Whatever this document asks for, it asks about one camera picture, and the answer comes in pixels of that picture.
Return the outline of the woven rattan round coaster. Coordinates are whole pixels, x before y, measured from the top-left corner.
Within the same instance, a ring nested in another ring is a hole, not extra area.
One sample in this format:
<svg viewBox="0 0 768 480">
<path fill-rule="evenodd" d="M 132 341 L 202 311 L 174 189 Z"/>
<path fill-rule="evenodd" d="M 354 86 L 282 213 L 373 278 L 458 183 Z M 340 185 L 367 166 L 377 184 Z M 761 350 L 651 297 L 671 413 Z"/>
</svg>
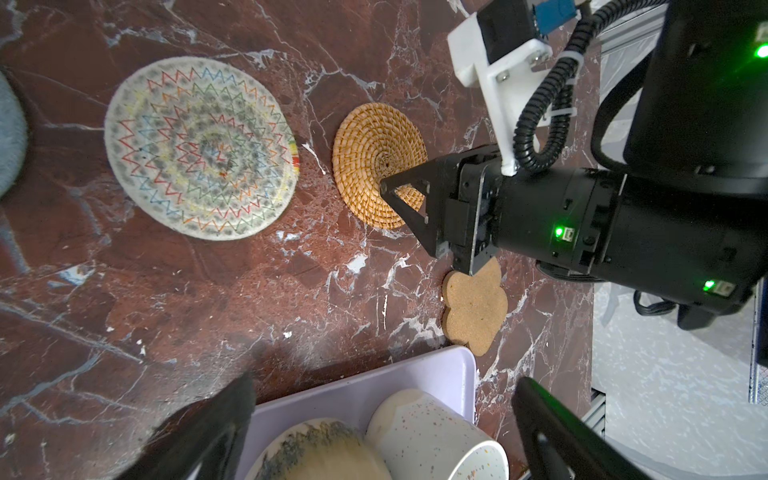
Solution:
<svg viewBox="0 0 768 480">
<path fill-rule="evenodd" d="M 341 123 L 333 144 L 334 180 L 344 203 L 365 224 L 394 230 L 404 221 L 382 199 L 380 182 L 427 161 L 418 128 L 384 103 L 366 103 Z"/>
</svg>

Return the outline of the beige ceramic mug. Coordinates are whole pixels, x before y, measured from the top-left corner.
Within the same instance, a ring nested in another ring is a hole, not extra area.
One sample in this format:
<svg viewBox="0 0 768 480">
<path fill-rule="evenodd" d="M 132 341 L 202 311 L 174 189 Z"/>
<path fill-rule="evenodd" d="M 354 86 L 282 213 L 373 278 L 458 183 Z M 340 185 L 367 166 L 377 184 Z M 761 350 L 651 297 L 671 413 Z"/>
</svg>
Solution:
<svg viewBox="0 0 768 480">
<path fill-rule="evenodd" d="M 248 479 L 389 479 L 379 452 L 360 431 L 316 418 L 281 433 L 257 457 Z"/>
</svg>

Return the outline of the white patterned round coaster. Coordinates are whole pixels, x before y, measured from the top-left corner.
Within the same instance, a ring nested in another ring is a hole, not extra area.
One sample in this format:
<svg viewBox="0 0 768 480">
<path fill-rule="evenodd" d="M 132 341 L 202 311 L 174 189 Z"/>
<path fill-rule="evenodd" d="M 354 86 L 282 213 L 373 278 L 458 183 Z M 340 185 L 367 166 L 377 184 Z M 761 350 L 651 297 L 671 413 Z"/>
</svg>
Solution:
<svg viewBox="0 0 768 480">
<path fill-rule="evenodd" d="M 261 232 L 287 209 L 299 179 L 295 138 L 275 97 L 208 58 L 163 59 L 125 79 L 109 103 L 104 142 L 136 205 L 198 239 Z"/>
</svg>

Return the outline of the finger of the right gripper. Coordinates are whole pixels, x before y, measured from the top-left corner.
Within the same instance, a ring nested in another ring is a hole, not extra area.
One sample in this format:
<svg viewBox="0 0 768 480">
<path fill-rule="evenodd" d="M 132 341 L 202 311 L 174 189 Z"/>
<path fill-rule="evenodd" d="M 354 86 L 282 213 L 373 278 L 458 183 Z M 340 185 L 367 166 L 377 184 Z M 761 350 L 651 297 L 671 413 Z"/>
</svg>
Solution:
<svg viewBox="0 0 768 480">
<path fill-rule="evenodd" d="M 440 158 L 382 179 L 380 196 L 424 250 L 441 258 L 448 252 L 444 232 L 446 201 L 455 187 L 456 162 Z"/>
</svg>

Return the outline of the cork paw-shaped coaster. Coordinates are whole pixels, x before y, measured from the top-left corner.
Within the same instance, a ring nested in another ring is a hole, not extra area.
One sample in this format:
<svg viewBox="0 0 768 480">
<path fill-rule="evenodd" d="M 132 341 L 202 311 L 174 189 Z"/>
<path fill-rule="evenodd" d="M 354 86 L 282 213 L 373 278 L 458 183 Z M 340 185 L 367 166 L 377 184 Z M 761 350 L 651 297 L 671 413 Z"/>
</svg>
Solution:
<svg viewBox="0 0 768 480">
<path fill-rule="evenodd" d="M 508 297 L 501 283 L 502 272 L 496 258 L 491 258 L 474 276 L 451 271 L 443 281 L 444 334 L 476 357 L 489 351 L 505 321 Z"/>
</svg>

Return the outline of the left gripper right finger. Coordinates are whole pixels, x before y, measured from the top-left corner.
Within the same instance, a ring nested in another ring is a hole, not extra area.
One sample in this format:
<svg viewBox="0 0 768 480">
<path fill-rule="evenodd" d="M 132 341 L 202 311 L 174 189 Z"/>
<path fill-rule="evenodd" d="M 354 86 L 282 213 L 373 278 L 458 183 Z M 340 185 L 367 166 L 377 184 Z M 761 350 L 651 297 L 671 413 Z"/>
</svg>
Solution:
<svg viewBox="0 0 768 480">
<path fill-rule="evenodd" d="M 534 379 L 517 381 L 512 406 L 533 479 L 649 479 Z"/>
</svg>

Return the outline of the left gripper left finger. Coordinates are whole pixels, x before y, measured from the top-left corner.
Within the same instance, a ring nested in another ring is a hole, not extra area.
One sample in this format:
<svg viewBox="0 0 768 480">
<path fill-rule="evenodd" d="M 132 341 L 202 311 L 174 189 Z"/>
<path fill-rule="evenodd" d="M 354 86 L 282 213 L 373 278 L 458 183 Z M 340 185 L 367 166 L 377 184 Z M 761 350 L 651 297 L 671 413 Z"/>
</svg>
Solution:
<svg viewBox="0 0 768 480">
<path fill-rule="evenodd" d="M 233 479 L 255 407 L 253 377 L 245 373 L 190 416 L 179 412 L 176 428 L 150 441 L 121 479 Z"/>
</svg>

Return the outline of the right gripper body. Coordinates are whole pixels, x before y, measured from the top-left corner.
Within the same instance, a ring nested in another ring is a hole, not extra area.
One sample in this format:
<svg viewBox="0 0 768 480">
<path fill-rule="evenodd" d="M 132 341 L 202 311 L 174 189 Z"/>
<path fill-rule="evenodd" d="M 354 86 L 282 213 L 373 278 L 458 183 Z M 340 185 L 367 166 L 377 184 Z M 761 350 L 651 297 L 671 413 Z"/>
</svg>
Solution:
<svg viewBox="0 0 768 480">
<path fill-rule="evenodd" d="M 443 234 L 455 270 L 473 276 L 500 251 L 529 257 L 546 275 L 597 282 L 624 185 L 621 174 L 590 168 L 501 172 L 486 145 L 448 157 L 456 184 Z"/>
</svg>

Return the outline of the blue-grey round coaster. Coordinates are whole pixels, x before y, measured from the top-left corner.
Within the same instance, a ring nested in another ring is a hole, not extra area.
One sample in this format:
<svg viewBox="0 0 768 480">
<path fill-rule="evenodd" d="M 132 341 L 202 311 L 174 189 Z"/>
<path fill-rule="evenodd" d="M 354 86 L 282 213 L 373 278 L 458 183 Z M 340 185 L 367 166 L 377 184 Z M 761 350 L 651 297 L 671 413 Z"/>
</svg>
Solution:
<svg viewBox="0 0 768 480">
<path fill-rule="evenodd" d="M 15 184 L 22 170 L 27 149 L 29 129 L 22 105 L 4 75 L 0 77 L 0 196 Z"/>
</svg>

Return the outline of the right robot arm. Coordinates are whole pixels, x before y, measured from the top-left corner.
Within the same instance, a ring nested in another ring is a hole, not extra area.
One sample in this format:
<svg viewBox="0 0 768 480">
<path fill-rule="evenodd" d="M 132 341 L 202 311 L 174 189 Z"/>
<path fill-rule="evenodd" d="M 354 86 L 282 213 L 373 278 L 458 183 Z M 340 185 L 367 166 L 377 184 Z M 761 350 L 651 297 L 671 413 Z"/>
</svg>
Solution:
<svg viewBox="0 0 768 480">
<path fill-rule="evenodd" d="M 493 144 L 380 181 L 433 257 L 475 275 L 500 250 L 546 275 L 657 297 L 681 329 L 739 312 L 767 273 L 767 5 L 669 1 L 647 54 L 600 103 L 596 167 L 557 166 L 590 43 L 643 1 L 492 1 L 449 36 Z"/>
</svg>

